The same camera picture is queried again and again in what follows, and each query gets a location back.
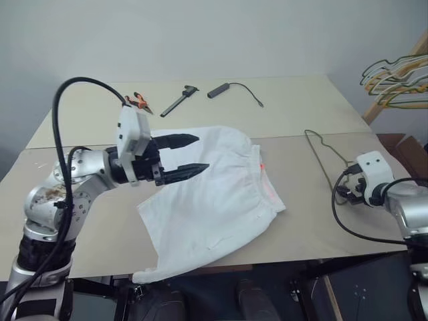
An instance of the beige table surface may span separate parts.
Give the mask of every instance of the beige table surface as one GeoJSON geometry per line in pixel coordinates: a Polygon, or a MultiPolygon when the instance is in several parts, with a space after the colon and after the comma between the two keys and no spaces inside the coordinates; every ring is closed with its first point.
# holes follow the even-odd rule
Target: beige table surface
{"type": "MultiPolygon", "coordinates": [[[[146,113],[150,129],[224,125],[251,138],[299,136],[310,128],[320,134],[371,132],[358,112],[326,76],[245,78],[233,80],[183,80],[111,84],[122,95],[140,92],[154,115],[146,113]],[[214,99],[207,92],[225,82],[242,82],[264,103],[260,108],[240,86],[214,99]],[[159,114],[181,96],[184,85],[200,91],[176,107],[167,117],[159,114]]],[[[60,129],[64,146],[116,144],[115,128],[120,102],[105,89],[74,84],[60,103],[60,129]]],[[[51,114],[37,129],[27,148],[54,147],[51,114]]]]}
{"type": "MultiPolygon", "coordinates": [[[[379,150],[396,178],[408,176],[372,133],[328,134],[325,138],[348,160],[379,150]]],[[[328,174],[336,180],[343,164],[331,151],[320,146],[317,138],[313,139],[328,174]]],[[[253,142],[261,145],[267,174],[287,209],[275,218],[265,233],[211,265],[340,257],[403,249],[398,245],[355,238],[337,226],[330,208],[328,184],[304,137],[259,138],[253,142]]],[[[25,150],[0,183],[0,281],[8,278],[12,259],[18,252],[25,197],[48,176],[55,160],[53,148],[25,150]]],[[[129,274],[156,266],[156,252],[136,210],[136,206],[156,189],[152,183],[142,183],[137,188],[122,185],[96,199],[77,240],[71,277],[129,274]]],[[[382,209],[345,205],[339,207],[338,214],[357,232],[401,238],[395,220],[382,209]]]]}

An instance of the cardboard box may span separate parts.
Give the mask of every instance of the cardboard box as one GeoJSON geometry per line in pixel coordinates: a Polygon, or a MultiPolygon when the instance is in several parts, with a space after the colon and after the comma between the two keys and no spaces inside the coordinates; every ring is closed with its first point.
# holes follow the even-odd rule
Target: cardboard box
{"type": "Polygon", "coordinates": [[[428,152],[410,136],[403,141],[404,134],[378,134],[382,145],[409,172],[412,177],[428,177],[428,152]]]}

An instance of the metal frame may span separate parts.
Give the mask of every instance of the metal frame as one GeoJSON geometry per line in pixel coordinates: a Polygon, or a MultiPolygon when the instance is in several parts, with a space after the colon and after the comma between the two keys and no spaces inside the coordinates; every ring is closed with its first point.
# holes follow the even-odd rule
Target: metal frame
{"type": "Polygon", "coordinates": [[[297,295],[300,308],[307,321],[318,321],[318,315],[315,310],[314,303],[310,297],[310,291],[308,289],[308,280],[296,279],[290,282],[292,291],[297,295]]]}
{"type": "Polygon", "coordinates": [[[110,278],[110,284],[103,284],[86,279],[73,279],[74,291],[90,296],[100,296],[116,302],[114,321],[127,321],[129,306],[146,294],[144,286],[132,288],[127,285],[115,286],[110,278]]]}
{"type": "Polygon", "coordinates": [[[325,276],[327,274],[336,273],[348,268],[353,268],[360,264],[366,264],[370,261],[382,259],[391,255],[406,253],[407,251],[396,251],[396,252],[384,252],[368,255],[348,256],[348,257],[335,257],[322,263],[317,263],[315,266],[307,267],[300,272],[300,276],[311,280],[325,276]]]}

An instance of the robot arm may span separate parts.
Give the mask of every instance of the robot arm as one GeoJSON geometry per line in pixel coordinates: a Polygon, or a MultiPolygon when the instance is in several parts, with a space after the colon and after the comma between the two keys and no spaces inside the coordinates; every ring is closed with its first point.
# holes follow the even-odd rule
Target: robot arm
{"type": "Polygon", "coordinates": [[[411,291],[419,293],[416,318],[428,320],[428,188],[406,183],[405,179],[395,181],[380,152],[362,154],[356,162],[352,172],[362,174],[355,186],[361,196],[345,186],[338,187],[338,194],[351,204],[383,206],[397,220],[403,239],[409,242],[410,270],[416,285],[411,291]]]}
{"type": "MultiPolygon", "coordinates": [[[[68,320],[72,311],[72,286],[67,276],[72,266],[76,238],[96,197],[119,184],[137,186],[139,181],[165,185],[184,181],[202,171],[207,164],[187,164],[165,172],[159,149],[181,148],[197,141],[189,134],[150,137],[146,116],[133,106],[122,108],[116,132],[117,147],[106,150],[76,150],[72,155],[72,220],[62,250],[21,299],[12,319],[50,315],[68,320]]],[[[15,258],[7,292],[31,277],[52,251],[62,221],[66,190],[57,163],[49,177],[28,195],[24,236],[15,258]]],[[[3,304],[2,320],[13,296],[3,304]]]]}

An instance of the clothes hanger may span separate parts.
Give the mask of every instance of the clothes hanger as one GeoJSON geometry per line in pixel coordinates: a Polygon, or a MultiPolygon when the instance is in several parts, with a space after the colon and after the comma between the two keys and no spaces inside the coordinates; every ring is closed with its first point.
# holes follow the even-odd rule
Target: clothes hanger
{"type": "Polygon", "coordinates": [[[391,88],[388,92],[378,96],[377,98],[378,105],[381,105],[384,108],[386,108],[386,106],[390,106],[391,108],[396,108],[398,103],[403,104],[408,102],[414,102],[414,100],[412,99],[409,100],[409,98],[407,98],[406,100],[402,100],[400,102],[395,102],[395,103],[392,103],[392,100],[394,100],[397,96],[400,96],[403,94],[422,94],[426,92],[428,88],[428,83],[424,83],[422,85],[416,86],[419,82],[423,80],[428,80],[428,74],[415,78],[412,81],[412,83],[408,85],[397,84],[396,88],[391,88]]]}
{"type": "Polygon", "coordinates": [[[405,75],[410,76],[412,70],[415,70],[419,67],[428,66],[428,56],[423,57],[417,60],[411,60],[410,62],[406,62],[405,64],[399,64],[391,70],[384,70],[379,75],[371,78],[368,83],[364,86],[364,89],[369,91],[369,95],[372,94],[372,88],[377,85],[391,85],[391,82],[400,82],[405,75]],[[389,79],[390,83],[386,84],[384,81],[389,79]]]}
{"type": "Polygon", "coordinates": [[[384,70],[393,70],[394,68],[399,68],[403,64],[410,64],[412,62],[416,62],[418,60],[424,60],[428,55],[415,55],[415,56],[405,56],[401,57],[395,62],[391,63],[391,65],[386,64],[380,64],[373,70],[371,70],[369,73],[367,73],[364,78],[360,81],[360,85],[365,86],[367,82],[369,82],[373,77],[376,77],[376,75],[384,70]]]}
{"type": "Polygon", "coordinates": [[[396,63],[400,62],[401,60],[417,58],[417,57],[424,56],[424,55],[425,54],[403,56],[403,57],[400,57],[400,58],[394,60],[393,62],[390,62],[389,60],[386,60],[386,59],[378,60],[377,62],[374,62],[369,67],[367,67],[365,69],[365,71],[362,72],[361,77],[364,79],[364,77],[367,76],[367,74],[371,73],[373,71],[373,69],[379,69],[380,67],[385,67],[386,65],[395,65],[396,63]]]}
{"type": "Polygon", "coordinates": [[[385,100],[382,104],[383,108],[400,108],[400,109],[424,109],[428,108],[428,99],[422,99],[422,100],[403,100],[398,102],[393,102],[393,100],[401,96],[403,94],[407,93],[414,93],[418,92],[420,94],[425,93],[428,91],[428,84],[424,84],[418,88],[407,88],[404,89],[402,92],[397,92],[396,94],[393,94],[389,99],[385,100]]]}
{"type": "Polygon", "coordinates": [[[391,88],[391,86],[395,86],[396,87],[396,85],[399,85],[399,86],[405,85],[409,81],[409,78],[415,72],[418,72],[418,71],[424,70],[424,69],[426,69],[428,71],[428,60],[425,63],[419,65],[418,68],[409,70],[407,72],[407,74],[405,74],[405,75],[402,75],[402,76],[400,76],[400,75],[389,75],[389,76],[384,77],[381,81],[379,81],[377,84],[375,84],[374,86],[372,86],[372,88],[370,88],[370,90],[368,91],[368,94],[369,94],[369,96],[376,96],[376,95],[379,95],[379,94],[382,95],[385,92],[389,91],[389,89],[391,88]],[[388,80],[389,78],[392,78],[392,77],[395,77],[395,79],[397,79],[397,81],[399,83],[397,83],[396,81],[393,81],[393,80],[388,80]],[[390,84],[385,84],[384,83],[385,81],[389,81],[391,83],[390,84]]]}

